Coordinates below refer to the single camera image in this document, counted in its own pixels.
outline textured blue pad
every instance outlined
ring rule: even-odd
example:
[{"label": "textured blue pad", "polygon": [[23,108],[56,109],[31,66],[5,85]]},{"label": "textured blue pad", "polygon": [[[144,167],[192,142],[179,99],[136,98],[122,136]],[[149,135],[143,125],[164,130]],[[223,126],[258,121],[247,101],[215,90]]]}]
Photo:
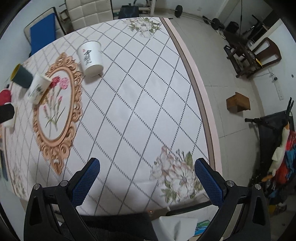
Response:
[{"label": "textured blue pad", "polygon": [[74,207],[82,205],[99,172],[100,162],[95,159],[72,191],[71,203]]},{"label": "textured blue pad", "polygon": [[223,193],[215,179],[199,159],[194,164],[194,171],[202,186],[204,187],[212,204],[221,207],[223,204]]}]

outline ornate oval frame print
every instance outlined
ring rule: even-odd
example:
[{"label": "ornate oval frame print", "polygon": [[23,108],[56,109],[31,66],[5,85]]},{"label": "ornate oval frame print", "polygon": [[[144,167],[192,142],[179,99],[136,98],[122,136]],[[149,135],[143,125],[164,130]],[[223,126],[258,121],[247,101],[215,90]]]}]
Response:
[{"label": "ornate oval frame print", "polygon": [[[43,157],[50,161],[50,165],[53,167],[57,174],[61,174],[64,159],[70,155],[70,148],[73,144],[73,140],[76,135],[76,122],[82,116],[81,106],[81,81],[82,73],[77,69],[77,63],[73,60],[72,56],[67,56],[66,53],[62,53],[52,64],[46,72],[47,77],[52,77],[58,71],[64,71],[69,76],[71,85],[71,98],[68,118],[66,120],[64,129],[61,134],[55,139],[48,139],[40,126],[39,122],[39,107],[40,104],[34,107],[33,114],[33,128],[37,135],[37,144],[42,152]],[[46,98],[49,89],[44,94],[43,102]]]}]

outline metal screw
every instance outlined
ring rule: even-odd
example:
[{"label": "metal screw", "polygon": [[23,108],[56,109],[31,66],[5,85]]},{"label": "metal screw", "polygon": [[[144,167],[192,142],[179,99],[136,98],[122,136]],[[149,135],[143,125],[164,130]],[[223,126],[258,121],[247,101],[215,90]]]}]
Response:
[{"label": "metal screw", "polygon": [[40,187],[40,184],[35,184],[35,185],[33,186],[33,188],[34,188],[35,190],[38,190],[39,187]]},{"label": "metal screw", "polygon": [[60,185],[61,185],[62,187],[67,186],[67,184],[68,184],[68,181],[67,181],[67,180],[63,180],[63,181],[61,181],[61,183],[60,183]]},{"label": "metal screw", "polygon": [[230,186],[230,187],[233,187],[233,186],[234,186],[234,182],[231,181],[231,180],[228,180],[228,181],[226,182],[226,184],[227,184],[228,186]]},{"label": "metal screw", "polygon": [[258,189],[258,190],[260,190],[261,189],[260,184],[255,184],[255,188]]}]

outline large white paper cup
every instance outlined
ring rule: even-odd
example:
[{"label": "large white paper cup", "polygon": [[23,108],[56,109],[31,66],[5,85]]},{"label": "large white paper cup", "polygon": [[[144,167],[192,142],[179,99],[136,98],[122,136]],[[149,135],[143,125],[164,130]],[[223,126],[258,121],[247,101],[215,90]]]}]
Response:
[{"label": "large white paper cup", "polygon": [[38,104],[52,80],[42,74],[36,73],[28,90],[28,101]]},{"label": "large white paper cup", "polygon": [[17,115],[17,106],[15,106],[13,103],[10,103],[10,102],[7,102],[5,104],[11,104],[15,109],[15,114],[14,114],[12,119],[3,122],[2,126],[5,127],[5,128],[13,128],[14,125],[15,125],[15,117]]},{"label": "large white paper cup", "polygon": [[77,50],[82,70],[86,76],[94,77],[103,72],[101,44],[97,41],[87,41]]}]

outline overturned wooden stool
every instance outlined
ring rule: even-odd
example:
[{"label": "overturned wooden stool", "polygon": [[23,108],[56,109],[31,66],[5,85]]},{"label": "overturned wooden stool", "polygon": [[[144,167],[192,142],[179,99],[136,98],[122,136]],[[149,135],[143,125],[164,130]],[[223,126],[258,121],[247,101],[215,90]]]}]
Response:
[{"label": "overturned wooden stool", "polygon": [[250,100],[248,97],[235,92],[235,95],[226,100],[226,108],[231,112],[241,112],[243,110],[250,110]]}]

